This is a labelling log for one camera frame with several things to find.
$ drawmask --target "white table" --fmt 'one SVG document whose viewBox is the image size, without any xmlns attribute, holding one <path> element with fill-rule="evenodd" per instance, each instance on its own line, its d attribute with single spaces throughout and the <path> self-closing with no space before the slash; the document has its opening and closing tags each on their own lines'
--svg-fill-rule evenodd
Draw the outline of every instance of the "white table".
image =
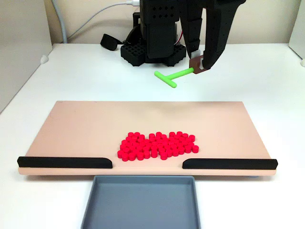
<svg viewBox="0 0 305 229">
<path fill-rule="evenodd" d="M 57 100 L 243 101 L 269 154 L 274 177 L 196 177 L 203 229 L 304 225 L 305 68 L 286 44 L 228 45 L 215 66 L 179 79 L 153 75 L 188 67 L 132 67 L 97 44 L 56 44 L 0 114 L 0 228 L 76 229 L 93 177 L 26 177 L 24 156 Z"/>
</svg>

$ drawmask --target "green t-shaped peg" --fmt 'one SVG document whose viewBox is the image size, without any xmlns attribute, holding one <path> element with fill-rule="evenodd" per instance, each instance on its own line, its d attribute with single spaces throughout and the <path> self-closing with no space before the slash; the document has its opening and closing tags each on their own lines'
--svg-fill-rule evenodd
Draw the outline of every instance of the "green t-shaped peg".
<svg viewBox="0 0 305 229">
<path fill-rule="evenodd" d="M 158 71 L 155 71 L 154 75 L 157 76 L 163 82 L 170 85 L 172 88 L 175 88 L 175 87 L 177 87 L 177 84 L 174 81 L 172 81 L 173 79 L 179 78 L 181 76 L 184 76 L 184 75 L 187 75 L 187 74 L 190 74 L 190 73 L 193 73 L 193 72 L 194 72 L 194 68 L 188 68 L 188 69 L 185 69 L 183 71 L 180 71 L 180 72 L 168 75 L 168 76 L 162 75 Z"/>
</svg>

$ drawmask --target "peach board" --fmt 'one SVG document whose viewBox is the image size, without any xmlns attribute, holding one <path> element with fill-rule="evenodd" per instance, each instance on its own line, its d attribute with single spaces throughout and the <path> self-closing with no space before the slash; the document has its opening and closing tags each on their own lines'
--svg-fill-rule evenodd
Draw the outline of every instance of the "peach board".
<svg viewBox="0 0 305 229">
<path fill-rule="evenodd" d="M 128 132 L 182 131 L 196 136 L 198 154 L 123 162 Z M 270 156 L 242 102 L 58 101 L 26 156 L 106 157 L 112 169 L 19 168 L 24 175 L 232 175 L 267 176 L 276 170 L 182 169 L 189 158 Z"/>
</svg>

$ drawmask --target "red cylinder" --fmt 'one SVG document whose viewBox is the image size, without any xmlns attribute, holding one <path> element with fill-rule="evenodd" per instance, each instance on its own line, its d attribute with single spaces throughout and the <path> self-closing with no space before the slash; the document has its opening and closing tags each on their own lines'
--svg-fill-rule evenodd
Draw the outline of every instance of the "red cylinder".
<svg viewBox="0 0 305 229">
<path fill-rule="evenodd" d="M 129 148 L 125 148 L 125 149 L 123 149 L 123 151 L 124 151 L 124 153 L 126 153 L 126 154 L 130 153 L 130 149 L 129 149 Z"/>
<path fill-rule="evenodd" d="M 192 147 L 191 146 L 189 146 L 189 145 L 185 146 L 185 152 L 187 154 L 189 154 L 191 151 L 192 151 Z"/>
<path fill-rule="evenodd" d="M 173 155 L 173 151 L 171 149 L 166 150 L 167 157 L 171 157 Z"/>
<path fill-rule="evenodd" d="M 128 161 L 128 154 L 127 153 L 123 153 L 122 160 L 123 161 Z"/>
<path fill-rule="evenodd" d="M 144 159 L 144 153 L 143 152 L 139 152 L 137 157 L 138 157 L 139 161 L 142 161 Z"/>
<path fill-rule="evenodd" d="M 143 151 L 145 152 L 145 151 L 150 151 L 151 149 L 150 149 L 150 147 L 148 147 L 148 146 L 144 146 L 143 147 Z"/>
<path fill-rule="evenodd" d="M 179 147 L 178 150 L 179 150 L 180 155 L 184 154 L 184 148 L 183 147 Z"/>
<path fill-rule="evenodd" d="M 193 146 L 193 153 L 199 152 L 199 146 Z"/>
<path fill-rule="evenodd" d="M 179 150 L 173 149 L 173 156 L 178 156 L 178 155 L 179 155 Z"/>
<path fill-rule="evenodd" d="M 123 153 L 124 153 L 124 151 L 119 150 L 119 151 L 118 151 L 118 158 L 122 158 Z"/>
<path fill-rule="evenodd" d="M 156 149 L 152 149 L 152 157 L 156 158 L 158 156 L 158 151 Z"/>
<path fill-rule="evenodd" d="M 129 159 L 130 161 L 134 161 L 134 160 L 135 160 L 135 153 L 130 153 L 130 154 L 128 155 L 128 159 Z"/>
<path fill-rule="evenodd" d="M 144 151 L 144 158 L 148 159 L 151 157 L 151 153 L 149 151 Z"/>
</svg>

